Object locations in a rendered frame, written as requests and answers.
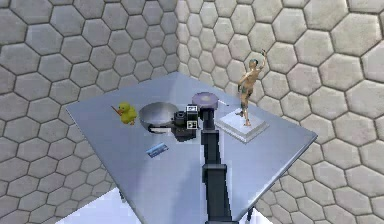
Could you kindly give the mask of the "grey metal table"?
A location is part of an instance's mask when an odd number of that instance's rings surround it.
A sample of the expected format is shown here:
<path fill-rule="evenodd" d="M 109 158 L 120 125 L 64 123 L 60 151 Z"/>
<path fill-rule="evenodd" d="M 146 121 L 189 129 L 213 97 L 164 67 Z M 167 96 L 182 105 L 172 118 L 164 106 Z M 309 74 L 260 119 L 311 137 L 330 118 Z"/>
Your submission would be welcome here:
<path fill-rule="evenodd" d="M 178 72 L 73 103 L 67 110 L 106 167 L 142 224 L 204 224 L 204 153 L 199 138 L 179 142 L 170 133 L 153 134 L 140 123 L 123 124 L 112 107 L 126 101 L 136 109 L 153 102 L 185 108 L 199 92 L 219 100 L 217 118 L 236 110 L 237 98 Z M 313 143 L 316 133 L 252 106 L 250 113 L 269 127 L 249 143 L 221 133 L 220 154 L 228 167 L 231 215 L 239 221 L 292 163 Z M 164 143 L 168 150 L 151 158 L 146 151 Z"/>

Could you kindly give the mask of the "silver metal bowl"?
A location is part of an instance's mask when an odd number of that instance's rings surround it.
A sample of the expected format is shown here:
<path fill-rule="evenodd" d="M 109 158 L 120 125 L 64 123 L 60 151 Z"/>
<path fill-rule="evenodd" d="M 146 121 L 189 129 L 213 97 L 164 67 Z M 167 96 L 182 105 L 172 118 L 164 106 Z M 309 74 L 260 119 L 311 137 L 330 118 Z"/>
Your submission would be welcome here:
<path fill-rule="evenodd" d="M 139 111 L 139 120 L 144 129 L 149 131 L 150 124 L 173 124 L 174 113 L 178 111 L 179 109 L 172 103 L 154 102 L 145 105 Z"/>

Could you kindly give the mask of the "yellow rubber duck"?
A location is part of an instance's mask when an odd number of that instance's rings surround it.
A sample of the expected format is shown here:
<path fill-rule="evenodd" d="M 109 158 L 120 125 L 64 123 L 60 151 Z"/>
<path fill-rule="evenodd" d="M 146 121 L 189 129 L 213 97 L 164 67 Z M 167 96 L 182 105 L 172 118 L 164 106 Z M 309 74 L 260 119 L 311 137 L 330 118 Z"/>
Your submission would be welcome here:
<path fill-rule="evenodd" d="M 120 116 L 120 121 L 123 124 L 134 125 L 137 118 L 137 112 L 133 106 L 128 102 L 121 102 L 118 108 L 112 107 L 112 109 Z"/>

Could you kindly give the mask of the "purple round disc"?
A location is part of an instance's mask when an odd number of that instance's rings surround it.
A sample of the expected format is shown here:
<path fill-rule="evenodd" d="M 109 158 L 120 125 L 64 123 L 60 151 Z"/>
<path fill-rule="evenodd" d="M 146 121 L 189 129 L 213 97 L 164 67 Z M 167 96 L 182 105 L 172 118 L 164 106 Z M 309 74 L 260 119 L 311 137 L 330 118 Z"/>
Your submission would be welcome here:
<path fill-rule="evenodd" d="M 218 97 L 210 92 L 200 92 L 192 97 L 192 103 L 199 109 L 211 108 L 216 110 L 218 108 Z"/>

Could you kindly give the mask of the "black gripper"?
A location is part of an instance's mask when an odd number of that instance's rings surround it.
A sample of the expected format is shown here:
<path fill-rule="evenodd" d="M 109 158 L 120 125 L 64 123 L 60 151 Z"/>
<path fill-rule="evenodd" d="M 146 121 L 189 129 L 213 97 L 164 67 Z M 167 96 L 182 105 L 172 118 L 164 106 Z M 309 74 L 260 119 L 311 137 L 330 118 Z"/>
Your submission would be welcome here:
<path fill-rule="evenodd" d="M 174 113 L 173 124 L 150 124 L 148 129 L 153 133 L 172 132 L 177 141 L 188 141 L 196 137 L 197 113 L 178 111 Z"/>

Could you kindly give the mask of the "bronze figure on white base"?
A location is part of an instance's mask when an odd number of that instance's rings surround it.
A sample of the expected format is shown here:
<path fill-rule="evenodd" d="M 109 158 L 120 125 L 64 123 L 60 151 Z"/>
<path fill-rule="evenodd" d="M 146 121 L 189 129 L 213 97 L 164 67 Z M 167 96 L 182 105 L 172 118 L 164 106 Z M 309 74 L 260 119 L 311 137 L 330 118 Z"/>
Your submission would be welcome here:
<path fill-rule="evenodd" d="M 237 88 L 240 98 L 240 108 L 220 118 L 216 126 L 243 143 L 249 143 L 269 125 L 262 119 L 249 112 L 249 100 L 254 92 L 254 84 L 266 64 L 266 51 L 262 50 L 262 64 L 256 58 L 249 60 L 249 71 L 239 80 Z"/>

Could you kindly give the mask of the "blue card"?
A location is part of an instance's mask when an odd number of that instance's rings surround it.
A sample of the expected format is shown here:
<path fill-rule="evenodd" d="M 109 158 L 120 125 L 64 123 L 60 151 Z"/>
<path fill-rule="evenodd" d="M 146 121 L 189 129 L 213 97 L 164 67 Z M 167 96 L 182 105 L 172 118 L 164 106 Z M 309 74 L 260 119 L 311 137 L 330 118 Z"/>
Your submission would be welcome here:
<path fill-rule="evenodd" d="M 168 146 L 164 143 L 159 143 L 151 148 L 149 148 L 146 153 L 149 157 L 154 158 L 159 154 L 168 150 Z"/>

